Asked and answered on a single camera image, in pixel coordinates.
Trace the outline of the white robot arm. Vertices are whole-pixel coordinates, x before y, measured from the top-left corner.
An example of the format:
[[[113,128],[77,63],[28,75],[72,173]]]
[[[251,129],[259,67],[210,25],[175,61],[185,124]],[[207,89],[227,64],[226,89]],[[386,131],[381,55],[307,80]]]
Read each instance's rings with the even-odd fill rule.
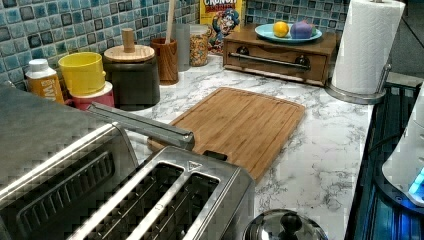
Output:
[[[422,207],[424,168],[424,94],[420,87],[408,124],[395,150],[382,165],[388,182]]]

